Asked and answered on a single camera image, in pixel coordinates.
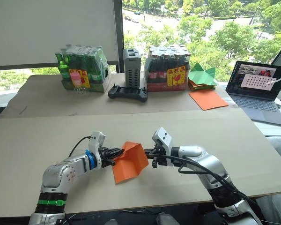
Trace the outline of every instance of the yellow label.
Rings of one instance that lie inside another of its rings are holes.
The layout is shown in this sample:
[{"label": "yellow label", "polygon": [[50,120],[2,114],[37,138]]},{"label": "yellow label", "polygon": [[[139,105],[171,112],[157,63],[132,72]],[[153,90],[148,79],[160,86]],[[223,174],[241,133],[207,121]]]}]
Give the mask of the yellow label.
[{"label": "yellow label", "polygon": [[185,82],[185,66],[168,69],[168,86],[174,86]]},{"label": "yellow label", "polygon": [[88,73],[87,73],[86,70],[69,69],[69,71],[70,71],[70,74],[73,73],[73,72],[78,72],[80,74],[80,79],[81,79],[81,86],[80,87],[90,88]]}]

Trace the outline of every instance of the road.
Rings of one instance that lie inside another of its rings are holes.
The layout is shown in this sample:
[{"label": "road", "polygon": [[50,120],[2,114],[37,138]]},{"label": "road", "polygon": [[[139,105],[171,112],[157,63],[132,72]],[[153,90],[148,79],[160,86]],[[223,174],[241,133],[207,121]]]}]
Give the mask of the road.
[{"label": "road", "polygon": [[[154,27],[155,30],[162,30],[164,24],[168,25],[171,28],[173,28],[174,30],[176,30],[177,26],[179,25],[179,21],[177,21],[176,19],[173,19],[173,18],[162,18],[162,17],[152,16],[152,15],[148,15],[148,14],[145,16],[143,14],[135,15],[133,12],[130,12],[127,10],[123,10],[123,14],[131,17],[132,19],[136,19],[137,21],[139,21],[139,23],[134,23],[132,21],[123,19],[124,33],[129,33],[129,34],[132,34],[135,36],[138,35],[140,30],[142,30],[142,27],[141,27],[142,24],[147,25],[147,26],[152,26],[152,27]],[[215,32],[217,30],[220,30],[226,22],[231,22],[231,21],[233,21],[233,19],[214,20],[211,29],[206,31],[206,35],[205,35],[205,37],[203,37],[203,39],[208,41],[208,37],[210,35],[214,35]],[[249,25],[250,21],[251,21],[251,18],[237,18],[234,20],[234,22],[236,22],[242,26]],[[265,32],[263,32],[262,35],[269,39],[273,38],[273,36],[271,36]]]}]

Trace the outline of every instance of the orange origami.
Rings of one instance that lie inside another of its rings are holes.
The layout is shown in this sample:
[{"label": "orange origami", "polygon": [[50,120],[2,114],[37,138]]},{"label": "orange origami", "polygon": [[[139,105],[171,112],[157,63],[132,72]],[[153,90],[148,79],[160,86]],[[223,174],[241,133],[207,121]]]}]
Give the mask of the orange origami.
[{"label": "orange origami", "polygon": [[116,183],[138,176],[149,162],[139,143],[126,142],[121,156],[114,159],[116,164],[112,167]]}]

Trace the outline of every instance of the gray power supply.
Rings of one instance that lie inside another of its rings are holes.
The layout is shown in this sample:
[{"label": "gray power supply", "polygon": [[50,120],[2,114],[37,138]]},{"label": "gray power supply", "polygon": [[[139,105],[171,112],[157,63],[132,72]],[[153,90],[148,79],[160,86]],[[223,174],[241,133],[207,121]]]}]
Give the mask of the gray power supply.
[{"label": "gray power supply", "polygon": [[140,88],[141,56],[135,48],[123,50],[126,87]]}]

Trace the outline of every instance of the blue ring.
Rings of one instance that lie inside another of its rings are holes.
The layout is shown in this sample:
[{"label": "blue ring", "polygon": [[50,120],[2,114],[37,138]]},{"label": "blue ring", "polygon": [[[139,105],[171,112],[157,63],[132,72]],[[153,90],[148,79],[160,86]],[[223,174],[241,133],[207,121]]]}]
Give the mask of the blue ring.
[{"label": "blue ring", "polygon": [[90,162],[90,169],[94,169],[94,158],[92,157],[92,155],[90,154],[90,151],[89,150],[85,150],[85,154],[89,157],[89,162]]}]

